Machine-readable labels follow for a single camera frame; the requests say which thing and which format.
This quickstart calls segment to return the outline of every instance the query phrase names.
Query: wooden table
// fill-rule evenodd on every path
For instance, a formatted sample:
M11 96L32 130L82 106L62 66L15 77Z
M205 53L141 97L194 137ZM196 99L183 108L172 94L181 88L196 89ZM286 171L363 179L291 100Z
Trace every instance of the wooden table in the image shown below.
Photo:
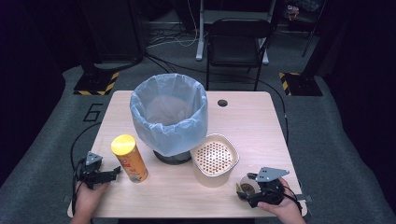
M148 167L148 178L133 183L121 171L112 181L95 217L130 218L212 218L272 217L260 208L250 208L238 199L235 183L246 173L258 173L262 166L289 170L284 178L291 189L301 190L281 131L271 96L262 91L208 91L208 134L223 134L236 148L240 161L227 183L218 188L202 186L192 170L193 162L169 165L159 161L153 151L137 136L129 107L132 91L114 92L92 152L103 156L102 171L120 166L110 144L120 134L135 137ZM226 100L221 107L218 100ZM306 214L302 202L303 215Z

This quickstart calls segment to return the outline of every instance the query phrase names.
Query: chip can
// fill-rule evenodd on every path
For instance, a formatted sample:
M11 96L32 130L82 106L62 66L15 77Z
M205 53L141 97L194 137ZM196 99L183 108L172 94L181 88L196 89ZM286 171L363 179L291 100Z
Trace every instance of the chip can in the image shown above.
M140 183L148 177L148 169L131 135L122 134L116 137L111 143L111 150L132 182Z

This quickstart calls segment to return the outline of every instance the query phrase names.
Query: strainer basket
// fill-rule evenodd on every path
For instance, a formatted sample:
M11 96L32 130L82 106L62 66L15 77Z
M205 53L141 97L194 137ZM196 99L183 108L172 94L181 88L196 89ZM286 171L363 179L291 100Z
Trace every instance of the strainer basket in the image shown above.
M239 162L239 154L223 135L210 134L191 151L194 175L198 182L210 188L223 185Z

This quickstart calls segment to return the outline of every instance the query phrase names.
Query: black cable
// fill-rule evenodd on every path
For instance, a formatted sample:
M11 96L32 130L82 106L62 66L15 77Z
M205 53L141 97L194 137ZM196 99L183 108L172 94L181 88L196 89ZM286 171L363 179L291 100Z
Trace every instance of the black cable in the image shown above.
M173 66L176 66L176 67L179 67L179 68L183 68L183 69L187 69L187 70L194 71L194 72L199 72L199 73L206 73L205 71L201 71L201 70L198 70L198 69L193 69L193 68L181 66L181 65L178 65L178 64L175 64L175 63L170 63L170 62L168 62L168 61L166 61L166 60L164 60L164 59L161 59L161 58L159 58L159 57L157 57L157 56L155 56L155 55L149 54L148 52L146 52L146 55L147 55L148 57L150 57L151 59L155 59L155 60L158 60L158 61L163 62L163 63L169 63L169 64L172 64ZM227 74L221 74L221 73L212 73L212 74L214 74L214 75L219 75L219 76L229 76L229 75L227 75ZM242 78L247 78L247 79L255 80L254 78L251 78L251 77L242 77ZM282 96L280 95L280 93L279 93L274 87L272 87L271 85L269 85L268 83L266 83L266 82L264 82L264 81L259 80L259 82L260 82L261 84L264 84L264 85L268 86L269 88L271 88L271 89L279 96L279 99L280 99L280 101L281 101L281 103L282 103L283 116L284 116L284 119L285 119L285 126L286 126L286 145L288 145L288 144L289 144L289 122L288 122L288 117L286 116L285 102L283 101L283 98L282 98Z
M174 34L166 35L165 31L175 32ZM175 24L170 29L152 29L150 31L150 38L148 41L148 48L151 46L155 46L161 43L166 43L166 40L176 39L188 36L190 33L181 28L181 22Z
M159 63L155 62L151 57L149 57L147 54L145 55L146 58L148 58L149 60L151 60L152 62L156 63L158 66L160 66L163 70L165 70L166 73L169 73L168 70L166 70L166 68L164 68L162 65L160 65Z
M97 123L94 123L93 125L90 125L89 127L87 127L86 129L84 129L77 137L76 137L76 139L74 140L74 142L73 142L73 144L72 144L72 146L70 147L70 162L71 162L71 165L72 165L72 168L73 168L73 180L72 180L72 213L73 213L73 215L75 214L75 208L76 208L76 201L77 201L77 191L76 191L76 184L77 184L77 182L78 182L78 180L79 180L79 177L78 177L78 167L79 166L81 166L81 165L83 165L84 164L84 161L85 161L85 158L83 158L83 159L80 159L79 161L78 161L78 164L77 164L77 166L75 166L75 164L74 164L74 161L73 161L73 150L74 150L74 146L75 146L75 144L76 144L76 142L77 142L77 140L85 133L85 132L87 132L90 128L92 128L92 127L94 127L94 126L96 126L96 125L98 125L98 124L101 124L102 122L97 122Z
M75 165L74 165L74 162L73 162L73 150L74 150L74 146L75 146L77 140L78 140L85 132L87 132L90 128L92 128L92 127L94 127L94 126L96 126L96 125L98 125L98 124L101 124L101 123L102 123L102 122L98 122L98 123L94 123L93 125L89 126L89 127L86 128L84 131L82 131L82 132L76 137L76 139L74 140L72 146L70 147L70 162L71 162L71 164L72 164L73 172L76 171L76 168L75 168Z
M301 204L298 202L297 197L296 197L296 195L294 194L294 192L293 192L290 188L288 188L288 187L286 187L286 186L282 186L282 187L283 187L283 188L286 188L286 189L288 189L288 190L290 190L290 192L291 192L291 194L292 194L293 196L291 197L291 196L289 196L289 194L286 194L286 193L284 193L284 192L278 192L278 191L273 190L273 189L267 189L267 190L269 190L269 191L271 191L271 192L273 192L273 193L276 193L276 194L278 194L278 195L282 195L282 196L287 197L288 199L292 200L292 201L297 205L298 210L300 211L300 214L302 214L302 213L303 213L303 207L302 207Z

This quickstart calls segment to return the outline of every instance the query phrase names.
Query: light blue trash bag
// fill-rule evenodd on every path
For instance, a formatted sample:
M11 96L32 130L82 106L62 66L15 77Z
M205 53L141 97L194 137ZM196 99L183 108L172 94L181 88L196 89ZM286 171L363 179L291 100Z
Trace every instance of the light blue trash bag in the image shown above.
M130 107L139 138L164 157L185 153L205 141L206 92L191 77L151 77L134 90Z

